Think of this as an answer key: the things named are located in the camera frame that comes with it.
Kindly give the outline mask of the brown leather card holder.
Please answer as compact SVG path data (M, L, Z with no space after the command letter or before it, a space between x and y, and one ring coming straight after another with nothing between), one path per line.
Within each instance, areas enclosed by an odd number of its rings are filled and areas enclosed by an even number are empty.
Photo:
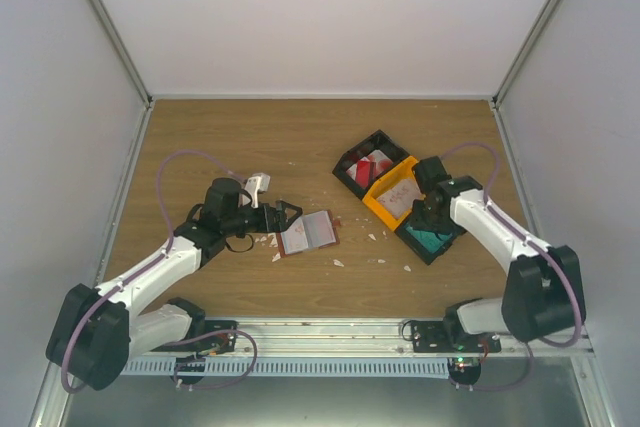
M335 218L330 210L317 211L302 215L309 247L298 255L307 251L322 249L340 243L337 229L341 226L340 220ZM282 257L289 257L283 251L281 234L276 235L278 251Z

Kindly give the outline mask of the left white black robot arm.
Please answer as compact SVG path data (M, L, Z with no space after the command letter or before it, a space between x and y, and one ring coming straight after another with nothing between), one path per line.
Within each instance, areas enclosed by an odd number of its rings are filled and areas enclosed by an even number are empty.
M159 309L147 307L179 280L204 267L229 246L232 237L279 234L303 214L301 207L260 200L269 178L255 174L240 182L217 178L202 203L170 228L168 239L126 272L96 287L78 284L68 291L45 356L59 366L63 389L108 387L127 362L163 346L193 351L203 345L203 312L184 299Z

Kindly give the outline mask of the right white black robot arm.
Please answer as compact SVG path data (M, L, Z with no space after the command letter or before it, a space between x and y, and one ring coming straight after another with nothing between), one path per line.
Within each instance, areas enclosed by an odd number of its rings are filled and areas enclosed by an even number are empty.
M574 346L586 320L577 253L531 234L491 199L487 186L471 176L452 177L438 157L419 161L412 173L423 197L413 204L410 226L438 236L470 234L506 275L501 297L447 309L442 329L447 347L464 352L485 333Z

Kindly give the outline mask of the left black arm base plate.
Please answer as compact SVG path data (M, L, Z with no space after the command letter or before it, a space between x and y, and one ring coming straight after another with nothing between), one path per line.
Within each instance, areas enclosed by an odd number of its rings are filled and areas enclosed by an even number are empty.
M178 367L177 379L193 387L204 379L204 369L210 357L235 350L236 340L232 330L238 327L235 320L205 319L197 327L191 327L186 335L187 339L207 335L205 339L185 345L156 347L150 353L173 356L174 366Z

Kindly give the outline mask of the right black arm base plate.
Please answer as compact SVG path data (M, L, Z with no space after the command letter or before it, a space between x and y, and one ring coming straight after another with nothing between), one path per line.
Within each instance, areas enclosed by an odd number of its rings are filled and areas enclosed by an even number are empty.
M471 389L476 388L488 356L502 350L498 334L468 334L446 320L405 320L399 334L414 353L446 354L449 379Z

